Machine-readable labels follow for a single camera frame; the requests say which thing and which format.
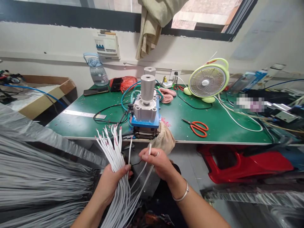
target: orange scissors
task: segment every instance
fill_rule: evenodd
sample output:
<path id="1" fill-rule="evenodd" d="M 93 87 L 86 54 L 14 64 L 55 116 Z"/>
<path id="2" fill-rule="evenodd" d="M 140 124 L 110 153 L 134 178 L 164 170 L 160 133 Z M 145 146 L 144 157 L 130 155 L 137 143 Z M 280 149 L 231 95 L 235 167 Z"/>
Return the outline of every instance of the orange scissors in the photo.
<path id="1" fill-rule="evenodd" d="M 185 119 L 183 119 L 183 118 L 182 118 L 181 120 L 183 120 L 183 121 L 185 121 L 186 123 L 190 124 L 191 130 L 192 130 L 192 131 L 194 132 L 194 134 L 196 134 L 198 137 L 201 137 L 201 138 L 206 138 L 206 137 L 207 137 L 206 131 L 208 131 L 209 128 L 207 127 L 206 124 L 204 124 L 204 123 L 202 123 L 202 122 L 199 122 L 199 121 L 190 122 L 190 121 L 187 121 L 187 120 L 185 120 Z M 202 136 L 202 135 L 198 134 L 198 133 L 194 130 L 194 128 L 195 128 L 196 130 L 199 130 L 200 132 L 204 133 L 204 135 Z"/>
<path id="2" fill-rule="evenodd" d="M 173 89 L 178 90 L 178 88 L 182 91 L 184 91 L 184 87 L 180 86 L 180 85 L 175 85 L 173 86 Z"/>

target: yellow-green fan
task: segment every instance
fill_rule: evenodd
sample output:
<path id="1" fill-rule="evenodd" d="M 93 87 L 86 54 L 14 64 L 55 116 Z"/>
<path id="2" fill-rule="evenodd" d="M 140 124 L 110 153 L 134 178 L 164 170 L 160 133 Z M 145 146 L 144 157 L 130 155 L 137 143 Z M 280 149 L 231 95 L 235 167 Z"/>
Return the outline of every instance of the yellow-green fan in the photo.
<path id="1" fill-rule="evenodd" d="M 216 61 L 224 62 L 224 65 L 214 63 Z M 194 71 L 189 79 L 188 87 L 184 89 L 187 95 L 195 95 L 202 98 L 206 103 L 213 103 L 213 96 L 222 92 L 229 81 L 229 64 L 222 58 L 212 59 L 204 66 Z"/>

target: fan guard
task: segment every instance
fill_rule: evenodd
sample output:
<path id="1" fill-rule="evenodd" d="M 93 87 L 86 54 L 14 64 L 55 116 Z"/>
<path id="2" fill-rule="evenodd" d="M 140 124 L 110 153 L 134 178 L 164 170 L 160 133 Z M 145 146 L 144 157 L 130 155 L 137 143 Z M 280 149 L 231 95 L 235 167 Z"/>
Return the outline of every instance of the fan guard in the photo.
<path id="1" fill-rule="evenodd" d="M 226 75 L 218 67 L 209 66 L 200 69 L 190 79 L 189 89 L 198 97 L 211 97 L 222 91 Z"/>

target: red plastic bag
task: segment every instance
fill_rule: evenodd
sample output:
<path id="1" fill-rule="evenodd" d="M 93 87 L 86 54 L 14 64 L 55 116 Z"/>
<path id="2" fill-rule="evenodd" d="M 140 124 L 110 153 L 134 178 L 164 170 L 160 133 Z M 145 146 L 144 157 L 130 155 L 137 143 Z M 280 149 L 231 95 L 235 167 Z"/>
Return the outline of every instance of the red plastic bag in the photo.
<path id="1" fill-rule="evenodd" d="M 113 79 L 110 80 L 110 87 L 112 86 Z M 133 76 L 125 76 L 125 77 L 122 77 L 122 79 L 123 79 L 123 82 L 120 85 L 120 90 L 122 93 L 123 93 L 123 91 L 126 91 L 130 86 L 137 83 L 137 79 Z"/>

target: window frame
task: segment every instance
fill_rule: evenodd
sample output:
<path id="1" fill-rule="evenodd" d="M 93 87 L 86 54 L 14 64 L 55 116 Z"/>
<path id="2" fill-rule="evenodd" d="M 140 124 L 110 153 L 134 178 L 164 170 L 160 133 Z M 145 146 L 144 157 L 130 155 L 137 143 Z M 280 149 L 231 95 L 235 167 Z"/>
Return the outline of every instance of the window frame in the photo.
<path id="1" fill-rule="evenodd" d="M 88 0 L 80 0 L 89 6 Z M 243 0 L 225 33 L 171 28 L 172 20 L 161 34 L 231 42 L 257 0 Z M 13 0 L 0 1 L 0 21 L 140 32 L 141 14 L 88 7 L 56 5 Z"/>

